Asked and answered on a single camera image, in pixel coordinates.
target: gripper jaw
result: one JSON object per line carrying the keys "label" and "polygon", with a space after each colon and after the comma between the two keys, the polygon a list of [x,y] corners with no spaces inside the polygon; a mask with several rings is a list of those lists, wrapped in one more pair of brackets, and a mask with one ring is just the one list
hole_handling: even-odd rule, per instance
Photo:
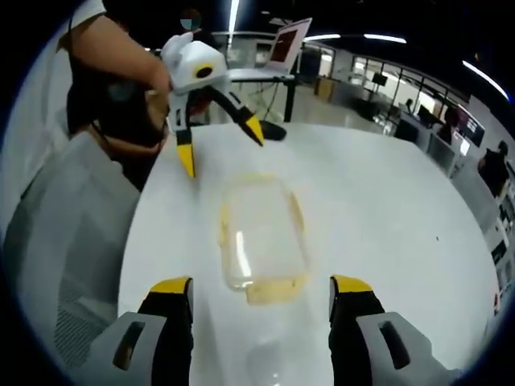
{"label": "gripper jaw", "polygon": [[177,139],[177,154],[186,169],[187,175],[195,178],[195,155],[193,154],[192,130],[189,125],[187,114],[188,94],[170,97],[170,114],[168,122],[170,131],[175,134]]}
{"label": "gripper jaw", "polygon": [[265,138],[258,118],[245,106],[238,97],[229,91],[227,84],[218,84],[206,88],[211,99],[219,105],[243,132],[259,146],[263,146]]}

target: black shirt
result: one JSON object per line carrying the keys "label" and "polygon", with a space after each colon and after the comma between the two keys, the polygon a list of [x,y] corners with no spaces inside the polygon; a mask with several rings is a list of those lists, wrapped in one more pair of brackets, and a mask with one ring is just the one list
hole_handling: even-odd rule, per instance
{"label": "black shirt", "polygon": [[141,85],[97,71],[73,58],[70,64],[72,87],[66,110],[71,135],[98,120],[105,136],[149,147],[159,142],[161,136],[148,116]]}
{"label": "black shirt", "polygon": [[479,169],[479,173],[486,182],[488,189],[492,192],[492,195],[498,197],[509,178],[505,157],[487,149],[484,156],[484,166]]}

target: laptop screen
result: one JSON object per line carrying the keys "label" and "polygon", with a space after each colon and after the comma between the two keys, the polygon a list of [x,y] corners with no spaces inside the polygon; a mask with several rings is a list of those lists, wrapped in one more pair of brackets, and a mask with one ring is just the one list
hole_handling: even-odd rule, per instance
{"label": "laptop screen", "polygon": [[290,72],[310,24],[311,19],[307,18],[281,27],[275,36],[274,45],[265,68]]}
{"label": "laptop screen", "polygon": [[274,46],[270,60],[273,62],[285,62],[296,35],[297,30],[281,33]]}

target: office desk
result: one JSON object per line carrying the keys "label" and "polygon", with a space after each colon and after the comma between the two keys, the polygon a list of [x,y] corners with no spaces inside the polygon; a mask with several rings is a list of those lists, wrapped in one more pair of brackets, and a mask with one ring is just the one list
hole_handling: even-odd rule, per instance
{"label": "office desk", "polygon": [[295,76],[277,74],[267,75],[266,72],[249,71],[252,68],[234,68],[229,70],[229,78],[233,83],[283,83],[286,86],[286,106],[284,108],[284,121],[291,121],[291,114],[293,113],[293,104],[295,101],[295,89],[297,88],[297,79]]}
{"label": "office desk", "polygon": [[191,385],[250,384],[249,339],[262,330],[253,318],[258,311],[224,284],[219,211],[234,175],[273,172],[297,195],[313,258],[298,318],[307,326],[289,331],[302,337],[288,359],[293,384],[332,384],[328,299],[335,273],[367,281],[387,311],[431,340],[437,360],[463,367],[492,315],[497,279],[481,230],[451,182],[408,142],[338,127],[284,127],[285,141],[263,148],[234,124],[194,128],[194,180],[170,136],[134,215],[119,314],[136,311],[157,282],[193,277]]}

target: clear plastic container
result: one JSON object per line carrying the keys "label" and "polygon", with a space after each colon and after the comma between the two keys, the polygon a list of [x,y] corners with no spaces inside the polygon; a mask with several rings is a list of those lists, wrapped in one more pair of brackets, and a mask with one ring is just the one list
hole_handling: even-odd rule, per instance
{"label": "clear plastic container", "polygon": [[220,247],[227,285],[245,291],[251,305],[292,299],[309,273],[299,203],[274,176],[246,175],[231,184]]}

